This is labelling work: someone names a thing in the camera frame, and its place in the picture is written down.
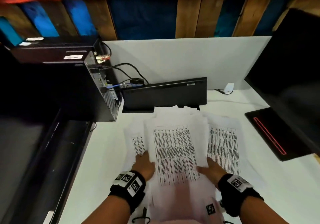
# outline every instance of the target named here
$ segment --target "slatted wall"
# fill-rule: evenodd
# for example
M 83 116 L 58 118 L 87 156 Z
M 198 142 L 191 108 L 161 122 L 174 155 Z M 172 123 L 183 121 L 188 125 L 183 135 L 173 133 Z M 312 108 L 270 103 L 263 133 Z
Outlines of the slatted wall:
M 62 0 L 0 4 L 13 45 L 34 36 L 103 40 L 270 36 L 289 8 L 320 16 L 320 0 Z

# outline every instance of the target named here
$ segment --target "desk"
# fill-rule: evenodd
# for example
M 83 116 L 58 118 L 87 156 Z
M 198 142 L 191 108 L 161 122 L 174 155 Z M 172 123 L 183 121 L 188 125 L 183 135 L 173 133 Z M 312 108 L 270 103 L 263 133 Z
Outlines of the desk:
M 290 224 L 318 223 L 320 165 L 313 155 L 286 162 L 277 159 L 245 117 L 246 112 L 266 107 L 266 102 L 250 88 L 235 90 L 231 95 L 208 91 L 208 104 L 200 109 L 240 120 L 248 160 L 267 185 L 259 192 L 271 208 Z M 136 116 L 119 113 L 116 122 L 97 123 L 59 224 L 81 223 L 105 200 L 125 162 L 123 129 Z

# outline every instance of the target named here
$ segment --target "hand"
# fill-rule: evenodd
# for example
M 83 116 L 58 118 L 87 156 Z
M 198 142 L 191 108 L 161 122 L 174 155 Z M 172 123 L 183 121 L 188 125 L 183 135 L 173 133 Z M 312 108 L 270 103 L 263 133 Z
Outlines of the hand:
M 206 177 L 216 186 L 216 188 L 219 189 L 218 182 L 223 175 L 227 174 L 227 172 L 210 157 L 207 157 L 207 162 L 209 165 L 208 168 L 197 166 L 197 170 L 199 173 L 206 175 Z
M 155 165 L 155 162 L 150 162 L 148 151 L 145 151 L 143 155 L 136 155 L 136 162 L 131 170 L 139 172 L 144 177 L 145 181 L 148 181 L 155 173 Z

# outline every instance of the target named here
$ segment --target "person's left hand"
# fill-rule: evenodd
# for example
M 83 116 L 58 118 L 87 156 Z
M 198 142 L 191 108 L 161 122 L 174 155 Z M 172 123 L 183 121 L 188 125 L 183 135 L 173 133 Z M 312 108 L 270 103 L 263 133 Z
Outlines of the person's left hand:
M 139 172 L 144 179 L 148 181 L 155 173 L 155 165 L 155 162 L 150 162 L 148 151 L 145 151 L 143 155 L 136 155 L 136 162 L 132 166 L 131 170 Z

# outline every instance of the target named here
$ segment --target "person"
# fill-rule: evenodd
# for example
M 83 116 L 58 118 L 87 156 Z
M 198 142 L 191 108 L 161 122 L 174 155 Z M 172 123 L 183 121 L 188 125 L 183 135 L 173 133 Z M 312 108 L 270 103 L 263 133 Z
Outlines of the person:
M 199 173 L 204 174 L 218 188 L 218 190 L 220 190 L 220 188 L 222 188 L 221 181 L 229 174 L 211 158 L 207 157 L 207 161 L 209 167 L 197 167 L 197 170 Z M 137 155 L 136 162 L 132 166 L 132 170 L 127 172 L 129 175 L 124 176 L 124 174 L 120 174 L 118 176 L 118 178 L 115 180 L 115 182 L 118 181 L 118 184 L 115 185 L 114 183 L 114 185 L 111 187 L 110 195 L 96 210 L 94 210 L 92 214 L 90 214 L 90 216 L 82 224 L 127 224 L 130 215 L 135 209 L 133 208 L 132 210 L 132 207 L 137 207 L 144 197 L 144 194 L 142 194 L 139 197 L 140 200 L 138 200 L 138 204 L 136 203 L 136 205 L 134 205 L 133 202 L 129 200 L 132 193 L 134 193 L 132 192 L 133 187 L 136 189 L 141 189 L 141 183 L 143 181 L 150 180 L 154 172 L 155 163 L 150 162 L 148 151 L 146 151 L 143 155 Z M 119 194 L 123 193 L 124 191 L 122 189 L 127 187 L 120 186 L 122 179 L 128 180 L 128 178 L 131 178 L 132 175 L 135 174 L 137 175 L 136 179 L 128 187 L 128 192 L 130 192 L 131 195 L 126 196 L 124 194 Z M 223 190 L 221 191 L 221 194 L 222 200 L 224 200 L 225 197 L 223 195 Z M 241 202 L 242 203 L 240 203 L 239 206 L 239 216 L 243 224 L 288 224 L 274 210 L 272 210 L 261 197 L 247 196 Z

